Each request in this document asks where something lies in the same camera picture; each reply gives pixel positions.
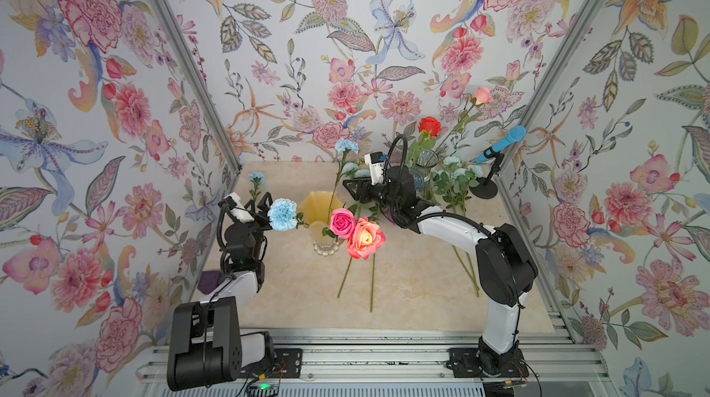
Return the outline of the clear glass vase with twine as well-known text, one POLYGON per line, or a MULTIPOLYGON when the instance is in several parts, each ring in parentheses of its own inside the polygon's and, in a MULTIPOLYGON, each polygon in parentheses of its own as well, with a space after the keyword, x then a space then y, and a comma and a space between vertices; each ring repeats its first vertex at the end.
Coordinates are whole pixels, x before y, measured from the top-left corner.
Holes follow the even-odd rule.
POLYGON ((419 188, 425 188, 426 184, 431 179, 431 174, 434 168, 440 162, 440 155, 434 149, 424 149, 417 157, 414 165, 414 170, 419 174, 419 188))

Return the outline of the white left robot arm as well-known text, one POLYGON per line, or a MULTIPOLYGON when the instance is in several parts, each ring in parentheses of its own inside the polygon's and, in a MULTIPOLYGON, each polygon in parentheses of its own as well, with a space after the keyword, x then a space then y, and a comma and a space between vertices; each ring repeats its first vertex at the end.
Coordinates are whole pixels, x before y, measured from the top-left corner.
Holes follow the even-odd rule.
POLYGON ((243 332, 239 311, 264 284, 264 228, 233 223, 223 237, 222 282, 208 297, 173 314, 166 382, 170 391, 264 378, 275 367, 267 332, 243 332))

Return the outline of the small purple box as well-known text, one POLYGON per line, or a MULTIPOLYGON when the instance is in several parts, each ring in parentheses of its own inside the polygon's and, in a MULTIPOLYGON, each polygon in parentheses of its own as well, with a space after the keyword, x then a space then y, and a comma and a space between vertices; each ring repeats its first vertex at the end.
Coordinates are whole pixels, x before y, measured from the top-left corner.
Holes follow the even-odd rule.
POLYGON ((217 269, 209 269, 208 271, 203 271, 199 282, 197 284, 197 290, 202 295, 209 295, 212 293, 222 282, 222 274, 217 269))

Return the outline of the magenta pink rose stem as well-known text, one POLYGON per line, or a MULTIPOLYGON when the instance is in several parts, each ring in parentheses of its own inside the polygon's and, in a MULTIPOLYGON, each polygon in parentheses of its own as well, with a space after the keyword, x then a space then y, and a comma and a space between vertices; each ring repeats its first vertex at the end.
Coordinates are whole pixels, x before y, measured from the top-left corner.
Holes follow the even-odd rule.
POLYGON ((356 220, 354 214, 347 208, 337 208, 331 214, 327 226, 327 235, 348 240, 354 231, 356 220))

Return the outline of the yellow fluted glass vase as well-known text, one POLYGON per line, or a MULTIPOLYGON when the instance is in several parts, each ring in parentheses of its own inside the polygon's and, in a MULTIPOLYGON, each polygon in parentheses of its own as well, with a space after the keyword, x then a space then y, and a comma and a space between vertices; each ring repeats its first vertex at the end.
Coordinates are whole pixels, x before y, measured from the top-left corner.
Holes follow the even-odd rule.
POLYGON ((339 249, 338 238, 331 237, 327 231, 332 211, 343 205, 334 191, 312 191, 299 204, 303 221, 309 225, 314 240, 314 251, 320 256, 332 256, 339 249))

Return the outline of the aluminium corner frame post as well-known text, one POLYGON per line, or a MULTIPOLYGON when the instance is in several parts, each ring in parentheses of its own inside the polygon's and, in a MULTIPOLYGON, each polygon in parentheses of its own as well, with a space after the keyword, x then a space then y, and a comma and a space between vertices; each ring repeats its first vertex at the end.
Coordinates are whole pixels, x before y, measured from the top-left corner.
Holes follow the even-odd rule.
POLYGON ((623 112, 612 107, 619 82, 632 77, 636 60, 610 23, 598 21, 606 0, 584 0, 551 67, 523 112, 523 141, 506 156, 502 179, 531 182, 540 176, 582 171, 594 156, 615 149, 632 132, 632 102, 623 112))
POLYGON ((179 22, 170 7, 169 1, 148 1, 157 11, 158 22, 161 24, 161 27, 166 33, 168 43, 175 51, 175 57, 177 63, 179 64, 179 69, 182 71, 186 80, 190 84, 190 87, 196 95, 198 104, 203 109, 203 114, 206 117, 208 125, 214 132, 214 137, 216 138, 217 145, 221 150, 223 158, 227 162, 229 168, 236 173, 236 175, 239 175, 241 171, 239 158, 236 156, 231 142, 229 141, 227 130, 220 121, 216 111, 216 106, 214 106, 212 98, 208 92, 205 80, 199 72, 199 67, 194 60, 192 60, 192 53, 190 52, 188 43, 183 37, 179 22))

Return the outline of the light pink rose stem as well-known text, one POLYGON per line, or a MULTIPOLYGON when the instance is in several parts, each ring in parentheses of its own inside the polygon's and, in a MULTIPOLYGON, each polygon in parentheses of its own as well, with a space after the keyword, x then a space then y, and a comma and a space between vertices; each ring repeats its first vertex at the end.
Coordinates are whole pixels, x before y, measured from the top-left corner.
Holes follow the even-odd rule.
POLYGON ((464 99, 464 108, 459 114, 459 119, 453 128, 440 140, 437 142, 437 146, 434 149, 436 155, 438 155, 444 147, 447 145, 447 141, 452 135, 461 135, 466 128, 468 123, 473 121, 471 117, 471 112, 477 110, 479 107, 490 103, 493 99, 491 95, 491 90, 485 86, 479 86, 474 93, 464 93, 462 96, 464 99))

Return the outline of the coral red rose stem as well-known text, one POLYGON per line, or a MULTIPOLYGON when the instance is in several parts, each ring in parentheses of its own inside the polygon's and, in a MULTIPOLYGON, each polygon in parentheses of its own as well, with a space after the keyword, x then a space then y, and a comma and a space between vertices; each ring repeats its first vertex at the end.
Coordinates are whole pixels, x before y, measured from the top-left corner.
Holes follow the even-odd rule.
POLYGON ((355 259, 368 260, 386 243, 385 233, 377 223, 360 218, 348 239, 348 254, 355 259))

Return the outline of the aluminium corner frame post left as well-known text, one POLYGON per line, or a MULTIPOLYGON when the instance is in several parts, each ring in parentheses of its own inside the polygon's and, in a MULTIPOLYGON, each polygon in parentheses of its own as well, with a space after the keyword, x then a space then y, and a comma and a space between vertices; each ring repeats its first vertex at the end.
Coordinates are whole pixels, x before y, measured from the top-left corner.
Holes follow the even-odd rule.
POLYGON ((214 137, 216 138, 217 145, 221 150, 223 158, 227 162, 229 168, 236 173, 236 175, 239 175, 241 171, 239 158, 236 156, 231 142, 229 141, 227 130, 220 121, 216 111, 216 106, 214 106, 212 98, 208 92, 205 80, 199 72, 199 67, 194 60, 192 60, 192 53, 190 52, 188 43, 183 37, 179 22, 170 7, 169 1, 148 1, 157 11, 158 22, 161 24, 161 27, 166 33, 168 43, 175 51, 175 57, 177 63, 179 64, 179 69, 182 71, 186 80, 190 84, 190 87, 196 95, 198 104, 203 109, 203 114, 206 117, 208 125, 214 132, 214 137))

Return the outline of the blue carnation stem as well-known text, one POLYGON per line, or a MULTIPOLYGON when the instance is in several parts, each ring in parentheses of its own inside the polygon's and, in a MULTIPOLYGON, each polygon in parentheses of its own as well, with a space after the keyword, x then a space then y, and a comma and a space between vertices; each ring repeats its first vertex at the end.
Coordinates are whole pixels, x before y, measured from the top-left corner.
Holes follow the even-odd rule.
POLYGON ((336 191, 338 189, 338 186, 340 185, 343 176, 354 175, 360 167, 360 164, 358 164, 358 160, 353 160, 353 158, 351 158, 352 155, 357 157, 359 154, 359 150, 359 145, 355 141, 346 138, 340 138, 335 145, 338 169, 336 172, 334 186, 331 192, 331 197, 328 202, 327 218, 330 218, 330 214, 335 208, 334 201, 336 197, 336 191))
MULTIPOLYGON (((257 201, 260 187, 264 184, 266 176, 261 172, 252 172, 248 174, 248 180, 253 185, 253 188, 250 190, 251 199, 257 201)), ((304 221, 303 213, 299 212, 298 206, 293 200, 286 198, 276 200, 269 199, 267 203, 269 206, 266 216, 274 231, 288 232, 299 229, 300 227, 309 227, 304 221)))

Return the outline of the aluminium corner frame post right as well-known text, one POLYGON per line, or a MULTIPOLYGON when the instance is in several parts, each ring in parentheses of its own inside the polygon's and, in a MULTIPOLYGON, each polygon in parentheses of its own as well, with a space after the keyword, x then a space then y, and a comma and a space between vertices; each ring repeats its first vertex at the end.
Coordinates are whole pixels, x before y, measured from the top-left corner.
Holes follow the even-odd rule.
POLYGON ((502 179, 531 182, 540 176, 582 171, 594 156, 615 149, 632 132, 632 102, 623 112, 612 107, 619 82, 632 77, 636 60, 610 23, 598 21, 606 0, 584 0, 551 67, 523 112, 523 141, 506 156, 502 179))

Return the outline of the small red rose stem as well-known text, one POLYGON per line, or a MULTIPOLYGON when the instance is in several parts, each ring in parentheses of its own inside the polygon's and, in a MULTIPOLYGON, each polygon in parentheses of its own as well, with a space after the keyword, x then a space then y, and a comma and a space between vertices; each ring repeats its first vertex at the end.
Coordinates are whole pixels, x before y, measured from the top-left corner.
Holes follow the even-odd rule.
POLYGON ((406 162, 412 165, 425 151, 433 151, 442 129, 440 121, 434 117, 421 119, 418 125, 419 136, 409 145, 406 162))

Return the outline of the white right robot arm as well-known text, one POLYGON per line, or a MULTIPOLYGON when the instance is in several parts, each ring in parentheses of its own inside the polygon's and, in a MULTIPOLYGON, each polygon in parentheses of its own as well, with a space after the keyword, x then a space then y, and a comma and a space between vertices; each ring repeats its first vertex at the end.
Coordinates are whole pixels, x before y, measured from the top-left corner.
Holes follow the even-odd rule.
POLYGON ((457 378, 526 379, 532 373, 519 342, 521 310, 538 269, 519 231, 485 226, 447 212, 416 194, 404 166, 371 167, 371 175, 342 182, 352 199, 375 203, 402 229, 434 237, 475 255, 488 299, 486 326, 474 348, 451 348, 447 368, 457 378))

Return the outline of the purple blue glass vase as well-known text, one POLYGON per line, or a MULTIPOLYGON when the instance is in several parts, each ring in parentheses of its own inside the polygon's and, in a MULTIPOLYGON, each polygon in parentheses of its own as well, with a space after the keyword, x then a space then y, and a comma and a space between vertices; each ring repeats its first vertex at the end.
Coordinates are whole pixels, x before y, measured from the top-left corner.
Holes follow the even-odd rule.
POLYGON ((401 184, 403 192, 406 195, 411 197, 418 197, 419 199, 426 198, 425 177, 420 171, 405 167, 402 175, 401 184))

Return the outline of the blue microphone on black stand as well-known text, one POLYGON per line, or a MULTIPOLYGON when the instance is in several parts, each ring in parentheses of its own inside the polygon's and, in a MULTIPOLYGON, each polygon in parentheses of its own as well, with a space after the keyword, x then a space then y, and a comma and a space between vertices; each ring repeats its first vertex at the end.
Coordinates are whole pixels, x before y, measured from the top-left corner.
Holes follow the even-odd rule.
POLYGON ((483 164, 491 160, 493 163, 486 177, 479 176, 476 178, 477 186, 471 187, 471 193, 480 199, 494 199, 498 194, 498 186, 493 181, 493 177, 499 173, 502 162, 505 157, 504 150, 521 140, 526 136, 527 130, 524 126, 518 125, 512 128, 504 138, 497 141, 491 147, 488 147, 476 159, 477 164, 483 164))

